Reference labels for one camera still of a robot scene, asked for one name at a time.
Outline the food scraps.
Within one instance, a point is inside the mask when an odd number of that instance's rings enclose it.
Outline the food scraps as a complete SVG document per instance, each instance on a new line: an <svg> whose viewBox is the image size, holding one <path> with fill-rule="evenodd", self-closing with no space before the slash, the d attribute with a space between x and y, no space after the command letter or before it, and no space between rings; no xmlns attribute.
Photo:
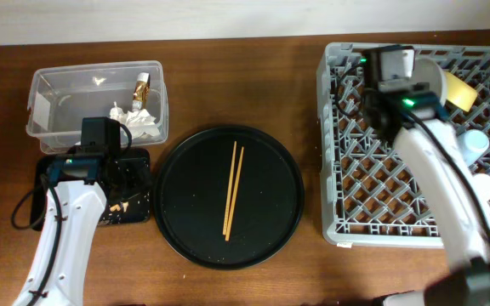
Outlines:
<svg viewBox="0 0 490 306"><path fill-rule="evenodd" d="M109 202L101 214L99 225L142 223L149 219L150 192L136 194L124 201Z"/></svg>

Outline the white tissue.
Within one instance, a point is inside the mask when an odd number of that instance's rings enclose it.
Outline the white tissue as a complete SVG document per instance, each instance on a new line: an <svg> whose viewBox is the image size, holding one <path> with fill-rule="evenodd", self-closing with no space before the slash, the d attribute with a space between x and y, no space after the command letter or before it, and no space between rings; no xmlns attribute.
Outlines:
<svg viewBox="0 0 490 306"><path fill-rule="evenodd" d="M122 116L122 123L128 128L132 139L138 139L147 135L148 137L158 137L159 128L155 123L155 117L148 110L128 111Z"/></svg>
<svg viewBox="0 0 490 306"><path fill-rule="evenodd" d="M112 120L116 120L120 122L123 119L124 115L125 113L123 112L123 109L117 105L116 101L114 101L113 107L110 109L109 117Z"/></svg>

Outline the grey round plate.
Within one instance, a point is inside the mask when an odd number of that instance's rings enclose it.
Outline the grey round plate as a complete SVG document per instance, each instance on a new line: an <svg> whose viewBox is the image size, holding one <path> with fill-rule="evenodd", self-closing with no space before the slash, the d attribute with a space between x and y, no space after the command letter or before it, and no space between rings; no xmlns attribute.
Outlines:
<svg viewBox="0 0 490 306"><path fill-rule="evenodd" d="M433 60L418 58L414 62L413 84L426 83L431 92L439 98L441 106L447 102L447 78L445 71Z"/></svg>

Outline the yellow bowl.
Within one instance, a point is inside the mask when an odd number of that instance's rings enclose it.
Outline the yellow bowl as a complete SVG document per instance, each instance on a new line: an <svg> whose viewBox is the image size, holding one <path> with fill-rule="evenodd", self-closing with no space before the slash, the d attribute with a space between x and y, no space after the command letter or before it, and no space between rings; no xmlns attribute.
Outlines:
<svg viewBox="0 0 490 306"><path fill-rule="evenodd" d="M454 74L446 71L447 101L462 111L470 111L478 96L477 91Z"/></svg>

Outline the light blue cup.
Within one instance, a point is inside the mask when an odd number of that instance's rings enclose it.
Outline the light blue cup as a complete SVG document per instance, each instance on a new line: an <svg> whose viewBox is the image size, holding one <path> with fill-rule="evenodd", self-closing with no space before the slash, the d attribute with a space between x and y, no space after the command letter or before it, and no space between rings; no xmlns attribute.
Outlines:
<svg viewBox="0 0 490 306"><path fill-rule="evenodd" d="M471 129L457 137L459 150L467 166L475 163L489 148L489 137L482 131Z"/></svg>

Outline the wooden chopstick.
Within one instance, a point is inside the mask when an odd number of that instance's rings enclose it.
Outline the wooden chopstick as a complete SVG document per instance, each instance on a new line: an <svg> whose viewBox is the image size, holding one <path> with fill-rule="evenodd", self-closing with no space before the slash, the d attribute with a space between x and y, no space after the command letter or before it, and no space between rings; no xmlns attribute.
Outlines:
<svg viewBox="0 0 490 306"><path fill-rule="evenodd" d="M235 177L235 182L234 182L233 190L232 190L232 197L231 197L231 204L230 204L230 211L229 211L229 216L228 216L227 228L226 228L226 232L225 232L225 241L229 241L230 237L231 237L231 228L232 228L233 218L234 218L234 214L235 214L236 199L237 199L237 193L238 193L239 184L240 184L243 157L244 157L244 147L241 148L241 152L240 152L240 156L239 156L239 162L237 165L236 177Z"/></svg>
<svg viewBox="0 0 490 306"><path fill-rule="evenodd" d="M223 232L222 232L223 235L226 235L227 227L228 227L235 160L236 160L236 141L234 141L232 156L231 156L230 175L229 175L229 182L228 182L226 202L225 202L225 216L224 216Z"/></svg>

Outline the pink cup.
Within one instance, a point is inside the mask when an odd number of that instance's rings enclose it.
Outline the pink cup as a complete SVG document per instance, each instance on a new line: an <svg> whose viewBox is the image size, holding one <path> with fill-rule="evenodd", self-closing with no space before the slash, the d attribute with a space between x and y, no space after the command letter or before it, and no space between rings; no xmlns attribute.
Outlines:
<svg viewBox="0 0 490 306"><path fill-rule="evenodd" d="M490 176L485 173L477 173L473 175L473 187L481 201L490 200Z"/></svg>

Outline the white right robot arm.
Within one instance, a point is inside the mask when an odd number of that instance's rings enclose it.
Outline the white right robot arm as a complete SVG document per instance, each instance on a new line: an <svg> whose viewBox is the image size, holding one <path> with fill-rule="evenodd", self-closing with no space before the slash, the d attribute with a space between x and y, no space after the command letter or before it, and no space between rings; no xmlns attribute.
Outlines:
<svg viewBox="0 0 490 306"><path fill-rule="evenodd" d="M363 117L410 170L436 221L448 275L377 305L490 305L490 206L459 151L455 130L432 92L368 89Z"/></svg>

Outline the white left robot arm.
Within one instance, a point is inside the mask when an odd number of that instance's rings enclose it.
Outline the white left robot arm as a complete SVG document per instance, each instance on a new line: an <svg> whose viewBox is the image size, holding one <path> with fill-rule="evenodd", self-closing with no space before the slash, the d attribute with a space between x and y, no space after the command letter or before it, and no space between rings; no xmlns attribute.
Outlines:
<svg viewBox="0 0 490 306"><path fill-rule="evenodd" d="M80 305L94 232L150 217L152 175L145 149L122 156L64 154L42 160L42 233L17 305Z"/></svg>

